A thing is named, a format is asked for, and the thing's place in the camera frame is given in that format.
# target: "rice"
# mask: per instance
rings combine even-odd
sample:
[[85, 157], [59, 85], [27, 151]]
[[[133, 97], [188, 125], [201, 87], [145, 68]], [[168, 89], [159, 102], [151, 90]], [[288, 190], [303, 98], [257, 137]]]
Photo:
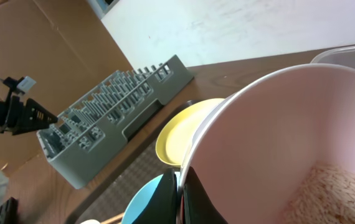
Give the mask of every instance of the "rice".
[[355, 174], [337, 166], [315, 165], [280, 223], [355, 224]]

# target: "rubber mat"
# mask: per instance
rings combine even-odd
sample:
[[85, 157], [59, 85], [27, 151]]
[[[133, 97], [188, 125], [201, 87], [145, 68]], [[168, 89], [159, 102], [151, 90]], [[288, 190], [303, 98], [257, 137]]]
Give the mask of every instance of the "rubber mat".
[[122, 174], [84, 211], [76, 223], [95, 219], [105, 221], [125, 211], [130, 200], [147, 182], [171, 166], [161, 162], [151, 143]]

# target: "yellow plate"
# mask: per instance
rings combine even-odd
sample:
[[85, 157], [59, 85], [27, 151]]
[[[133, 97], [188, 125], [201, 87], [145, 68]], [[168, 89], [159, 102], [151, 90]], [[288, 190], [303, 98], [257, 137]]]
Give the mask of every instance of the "yellow plate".
[[158, 136], [155, 151], [166, 164], [180, 167], [192, 135], [201, 121], [224, 99], [216, 98], [198, 102], [173, 117]]

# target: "wooden stick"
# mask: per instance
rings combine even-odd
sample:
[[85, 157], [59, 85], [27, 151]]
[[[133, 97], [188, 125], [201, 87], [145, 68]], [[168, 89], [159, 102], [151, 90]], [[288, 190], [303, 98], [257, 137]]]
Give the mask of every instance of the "wooden stick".
[[125, 212], [121, 213], [121, 214], [119, 214], [117, 216], [114, 216], [114, 217], [112, 217], [110, 219], [107, 219], [104, 222], [101, 222], [101, 224], [111, 224], [111, 223], [115, 223], [116, 221], [120, 221], [123, 218], [124, 214], [125, 214]]

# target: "white wall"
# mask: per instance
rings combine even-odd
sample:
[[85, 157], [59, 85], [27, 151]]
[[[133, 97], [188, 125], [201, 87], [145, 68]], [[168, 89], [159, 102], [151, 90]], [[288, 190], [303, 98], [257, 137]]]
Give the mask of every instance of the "white wall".
[[353, 0], [121, 0], [102, 22], [135, 68], [355, 44]]

